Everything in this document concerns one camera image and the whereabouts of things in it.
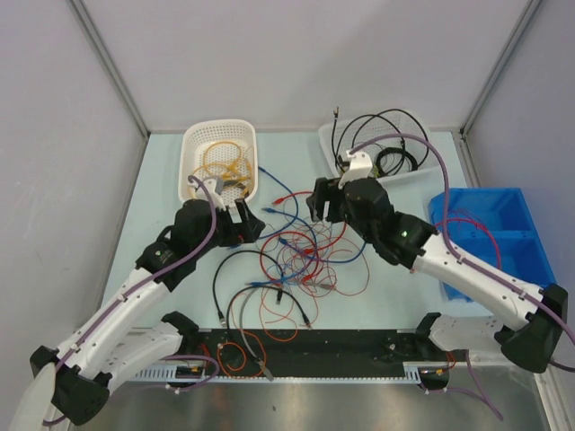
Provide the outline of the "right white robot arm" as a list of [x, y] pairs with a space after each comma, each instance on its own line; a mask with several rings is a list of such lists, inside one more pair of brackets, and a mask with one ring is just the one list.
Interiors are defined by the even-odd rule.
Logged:
[[528, 283], [475, 257], [446, 228], [395, 210], [375, 179], [320, 178], [306, 204], [313, 221], [346, 224], [387, 263], [432, 276], [489, 310], [497, 323], [488, 346], [528, 372], [543, 373], [570, 331], [566, 289]]

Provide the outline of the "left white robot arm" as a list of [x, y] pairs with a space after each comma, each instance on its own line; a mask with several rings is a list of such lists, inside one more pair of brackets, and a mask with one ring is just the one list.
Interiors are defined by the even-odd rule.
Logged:
[[123, 339], [133, 323], [196, 270], [197, 262], [215, 248], [254, 243], [265, 224], [244, 199], [234, 203], [240, 216], [234, 222], [228, 207], [211, 198], [186, 201], [156, 240], [145, 247], [117, 293], [80, 329], [57, 347], [38, 347], [30, 357], [38, 374], [55, 367], [49, 404], [59, 418], [43, 418], [45, 427], [65, 420], [81, 426], [92, 420], [112, 393], [138, 371], [166, 357], [186, 359], [199, 347], [196, 324], [180, 312], [138, 339]]

